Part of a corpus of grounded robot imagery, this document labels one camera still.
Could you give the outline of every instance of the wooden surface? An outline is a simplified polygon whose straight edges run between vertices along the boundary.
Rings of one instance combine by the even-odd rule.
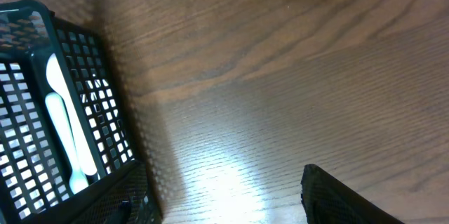
[[[304,223],[308,163],[449,223],[449,0],[41,1],[109,42],[165,223]]]

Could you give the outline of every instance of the basket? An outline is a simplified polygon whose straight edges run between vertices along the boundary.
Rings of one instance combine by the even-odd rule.
[[[88,184],[134,160],[98,36],[56,18],[37,1],[0,4],[0,223],[27,220],[74,196],[69,182],[74,166],[49,112],[54,103],[46,104],[55,92],[55,80],[48,79],[52,57],[79,122],[74,130],[75,117],[68,114],[79,166],[87,167],[83,157],[95,165],[95,173],[84,173]],[[66,113],[68,103],[64,99]],[[88,150],[78,148],[81,138]]]

